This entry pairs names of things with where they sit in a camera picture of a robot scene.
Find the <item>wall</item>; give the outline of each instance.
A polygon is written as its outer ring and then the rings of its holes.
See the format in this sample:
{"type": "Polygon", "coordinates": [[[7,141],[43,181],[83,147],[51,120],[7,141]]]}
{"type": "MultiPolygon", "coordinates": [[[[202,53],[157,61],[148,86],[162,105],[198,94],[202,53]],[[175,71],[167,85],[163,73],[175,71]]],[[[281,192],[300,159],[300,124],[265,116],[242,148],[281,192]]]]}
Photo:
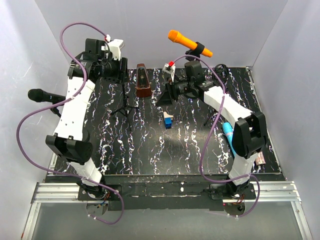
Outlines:
{"type": "MultiPolygon", "coordinates": [[[[34,0],[0,2],[0,239],[20,239],[36,182],[45,172],[29,164],[16,142],[18,122],[47,103],[28,99],[32,88],[65,94],[68,62],[34,0]]],[[[58,117],[39,113],[22,126],[28,155],[48,166],[52,152],[45,144],[58,117]]]]}
{"type": "Polygon", "coordinates": [[[319,26],[318,0],[289,0],[253,66],[282,170],[297,185],[314,239],[320,239],[319,26]]]}
{"type": "MultiPolygon", "coordinates": [[[[168,40],[171,29],[208,47],[214,56],[205,60],[212,66],[252,66],[288,0],[35,1],[57,40],[69,23],[91,23],[124,40],[123,54],[130,68],[139,63],[162,68],[187,50],[168,40]]],[[[84,50],[86,38],[100,37],[92,29],[77,26],[66,32],[65,42],[76,54],[84,50]]]]}

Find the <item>wooden metronome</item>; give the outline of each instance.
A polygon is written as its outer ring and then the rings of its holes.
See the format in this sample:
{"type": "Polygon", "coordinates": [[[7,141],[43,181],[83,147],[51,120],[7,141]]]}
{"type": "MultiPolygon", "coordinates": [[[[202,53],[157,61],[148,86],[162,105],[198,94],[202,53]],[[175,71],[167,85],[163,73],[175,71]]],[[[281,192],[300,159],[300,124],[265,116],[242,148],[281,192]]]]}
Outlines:
{"type": "Polygon", "coordinates": [[[143,63],[136,66],[136,96],[138,98],[146,98],[152,95],[148,74],[143,63]]]}

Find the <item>cable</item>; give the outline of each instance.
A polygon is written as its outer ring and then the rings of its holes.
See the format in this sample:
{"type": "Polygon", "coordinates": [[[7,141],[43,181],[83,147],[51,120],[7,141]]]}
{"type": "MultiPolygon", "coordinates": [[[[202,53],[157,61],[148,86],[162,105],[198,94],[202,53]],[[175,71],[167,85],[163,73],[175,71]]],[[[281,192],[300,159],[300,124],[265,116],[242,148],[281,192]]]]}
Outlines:
{"type": "Polygon", "coordinates": [[[221,115],[221,112],[222,112],[222,109],[223,109],[223,106],[224,106],[224,102],[225,102],[225,94],[226,94],[226,88],[225,88],[225,85],[223,84],[223,82],[221,81],[221,79],[219,78],[219,76],[215,73],[215,71],[205,62],[203,61],[202,59],[200,59],[200,57],[197,57],[197,56],[193,56],[193,55],[183,55],[183,56],[180,56],[178,57],[177,59],[175,59],[173,62],[175,63],[176,61],[178,61],[179,59],[182,59],[182,58],[185,58],[185,57],[193,57],[194,59],[197,59],[199,60],[200,62],[202,62],[204,65],[206,65],[210,71],[214,74],[214,76],[216,77],[216,79],[219,81],[221,87],[222,87],[222,91],[223,91],[223,96],[222,96],[222,101],[221,101],[221,104],[220,104],[220,107],[219,107],[219,111],[218,111],[218,114],[216,115],[215,117],[215,120],[213,122],[213,125],[211,127],[211,130],[208,134],[208,137],[206,138],[206,141],[204,143],[204,146],[203,146],[203,149],[202,149],[202,152],[201,152],[201,157],[200,157],[200,161],[199,161],[199,170],[200,170],[200,174],[201,176],[211,182],[211,183],[215,183],[215,184],[226,184],[226,183],[229,183],[229,182],[232,182],[234,180],[238,180],[238,179],[242,179],[242,178],[246,178],[246,177],[251,177],[251,178],[254,178],[255,181],[256,181],[256,184],[257,184],[257,187],[258,187],[258,193],[257,193],[257,196],[256,196],[256,199],[255,199],[255,202],[253,204],[253,206],[244,214],[240,215],[239,217],[244,217],[246,216],[247,214],[249,214],[257,205],[258,203],[258,200],[259,200],[259,196],[260,196],[260,185],[259,185],[259,181],[257,179],[256,176],[254,175],[251,175],[251,173],[249,174],[245,174],[245,175],[241,175],[241,176],[237,176],[235,178],[232,178],[232,179],[228,179],[228,180],[213,180],[213,179],[210,179],[208,177],[205,176],[204,174],[204,169],[203,169],[203,161],[204,161],[204,157],[205,157],[205,153],[206,153],[206,149],[207,149],[207,146],[209,144],[209,140],[211,138],[211,135],[212,133],[214,132],[214,129],[215,129],[215,126],[217,125],[217,122],[220,118],[220,115],[221,115]]]}
{"type": "MultiPolygon", "coordinates": [[[[15,134],[15,136],[16,136],[16,141],[17,141],[18,147],[19,147],[20,151],[22,152],[22,155],[23,155],[23,156],[28,160],[28,162],[31,163],[33,166],[35,166],[35,167],[37,167],[37,168],[39,168],[39,169],[42,169],[42,170],[44,170],[44,171],[54,173],[54,174],[60,174],[60,175],[71,176],[71,177],[76,177],[76,178],[82,179],[82,178],[83,178],[82,176],[79,176],[79,175],[76,175],[76,174],[71,174],[71,173],[66,173],[66,172],[60,172],[60,171],[51,170],[51,169],[48,169],[48,168],[46,168],[46,167],[40,166],[39,164],[35,163],[34,161],[31,160],[31,158],[30,158],[30,157],[27,155],[27,153],[25,152],[25,150],[24,150],[24,148],[23,148],[23,146],[22,146],[22,144],[21,144],[21,140],[20,140],[20,129],[21,129],[21,126],[22,126],[22,124],[24,123],[24,121],[25,121],[26,119],[28,119],[29,117],[31,117],[31,116],[33,116],[33,115],[35,115],[35,114],[37,114],[37,113],[43,112],[43,111],[48,110],[48,109],[56,108],[56,107],[59,107],[59,106],[61,106],[61,105],[63,105],[63,104],[66,104],[66,103],[70,102],[74,97],[76,97],[76,96],[82,91],[82,89],[83,89],[83,88],[85,87],[85,85],[86,85],[87,77],[88,77],[88,76],[87,76],[87,72],[86,72],[85,68],[84,68],[84,67],[82,66],[82,64],[71,54],[71,52],[66,48],[65,43],[64,43],[64,40],[63,40],[64,32],[65,32],[68,28],[70,28],[71,26],[74,26],[74,25],[85,25],[85,26],[88,26],[88,27],[91,27],[91,28],[97,30],[99,33],[101,33],[101,34],[102,34],[103,36],[105,36],[105,37],[106,37],[107,35],[106,35],[104,32],[102,32],[101,30],[99,30],[98,28],[96,28],[95,26],[93,26],[93,25],[91,25],[91,24],[88,24],[88,23],[85,23],[85,22],[74,22],[74,23],[71,23],[71,24],[65,26],[65,27],[62,29],[61,33],[60,33],[60,43],[61,43],[61,46],[62,46],[63,50],[66,52],[66,54],[69,55],[70,58],[72,58],[72,60],[73,60],[74,62],[76,62],[76,63],[80,66],[81,70],[83,71],[83,84],[81,85],[81,87],[79,88],[79,90],[78,90],[71,98],[68,98],[68,99],[66,99],[66,100],[64,100],[64,101],[61,101],[61,102],[56,103],[56,104],[53,104],[53,105],[49,105],[49,106],[40,108],[40,109],[38,109],[38,110],[35,110],[35,111],[27,114],[25,117],[23,117],[23,118],[21,119],[21,121],[19,122],[17,128],[16,128],[16,134],[15,134]]],[[[113,224],[116,224],[117,222],[119,222],[119,220],[121,219],[121,217],[122,217],[122,215],[124,214],[124,211],[125,211],[125,204],[124,204],[124,200],[123,200],[123,198],[121,197],[121,195],[120,195],[116,190],[114,190],[113,188],[111,188],[111,187],[109,187],[109,186],[106,186],[106,185],[101,184],[101,183],[99,183],[99,182],[95,182],[95,181],[93,181],[93,180],[91,180],[91,179],[86,179],[86,180],[89,181],[90,183],[96,184],[96,185],[98,185],[98,186],[101,186],[101,187],[103,187],[103,188],[105,188],[105,189],[107,189],[107,190],[115,193],[115,194],[119,197],[119,199],[120,199],[120,201],[121,201],[121,214],[120,214],[120,216],[119,216],[115,221],[113,221],[113,222],[106,221],[106,220],[101,219],[101,218],[99,218],[99,217],[96,217],[95,215],[92,215],[92,214],[89,214],[88,216],[89,216],[89,217],[92,217],[92,218],[94,218],[94,219],[97,219],[97,220],[99,220],[99,221],[101,221],[101,222],[103,222],[103,223],[105,223],[105,224],[109,224],[109,225],[113,225],[113,224]]]]}

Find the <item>black microphone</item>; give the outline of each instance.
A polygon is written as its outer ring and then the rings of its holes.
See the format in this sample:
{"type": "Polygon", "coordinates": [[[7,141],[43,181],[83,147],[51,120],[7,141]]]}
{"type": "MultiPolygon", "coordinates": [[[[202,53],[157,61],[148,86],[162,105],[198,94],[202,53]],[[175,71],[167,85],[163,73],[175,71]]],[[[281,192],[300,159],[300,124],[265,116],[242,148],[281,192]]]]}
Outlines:
{"type": "Polygon", "coordinates": [[[64,100],[66,100],[65,96],[57,95],[54,93],[43,91],[40,88],[37,89],[31,89],[28,92],[28,98],[32,101],[35,101],[37,103],[42,102],[49,102],[52,104],[60,103],[64,100]]]}

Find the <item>gray floor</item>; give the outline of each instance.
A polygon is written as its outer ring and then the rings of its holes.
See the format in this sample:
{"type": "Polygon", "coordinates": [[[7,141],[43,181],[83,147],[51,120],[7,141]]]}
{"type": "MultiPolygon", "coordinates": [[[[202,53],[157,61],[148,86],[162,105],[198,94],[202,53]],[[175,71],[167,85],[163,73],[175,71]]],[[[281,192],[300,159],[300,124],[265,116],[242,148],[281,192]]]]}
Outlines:
{"type": "MultiPolygon", "coordinates": [[[[116,219],[119,212],[103,218],[116,219]]],[[[302,239],[290,202],[261,202],[236,220],[206,210],[127,210],[115,225],[86,214],[82,203],[43,203],[33,240],[242,240],[302,239]]]]}

